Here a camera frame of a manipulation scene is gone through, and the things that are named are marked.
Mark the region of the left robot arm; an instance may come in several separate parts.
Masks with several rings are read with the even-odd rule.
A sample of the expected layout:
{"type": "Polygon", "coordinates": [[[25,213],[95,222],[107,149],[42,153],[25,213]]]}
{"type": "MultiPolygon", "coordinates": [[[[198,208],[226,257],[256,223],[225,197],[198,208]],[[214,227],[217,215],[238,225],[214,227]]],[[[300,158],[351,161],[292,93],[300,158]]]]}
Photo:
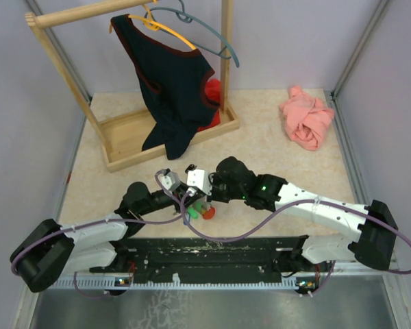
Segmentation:
{"type": "Polygon", "coordinates": [[[147,224],[145,215],[168,207],[179,213],[202,197],[202,192],[183,182],[155,192],[134,182],[119,207],[102,219],[68,226],[54,219],[42,221],[11,254],[11,271],[33,293],[46,290],[62,275],[93,268],[120,272],[129,263],[121,243],[147,224]]]}

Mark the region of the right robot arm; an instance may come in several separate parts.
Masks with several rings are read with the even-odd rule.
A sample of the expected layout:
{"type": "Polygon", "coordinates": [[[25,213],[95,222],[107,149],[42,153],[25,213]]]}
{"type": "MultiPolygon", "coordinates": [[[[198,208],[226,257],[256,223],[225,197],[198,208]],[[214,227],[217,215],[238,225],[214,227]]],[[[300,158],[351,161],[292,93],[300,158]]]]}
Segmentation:
{"type": "Polygon", "coordinates": [[[332,236],[305,239],[292,254],[292,263],[300,271],[328,260],[356,260],[379,271],[390,267],[397,224],[384,202],[350,204],[322,197],[279,176],[256,175],[233,156],[222,160],[205,181],[213,201],[239,199],[256,210],[282,210],[336,231],[332,236]]]}

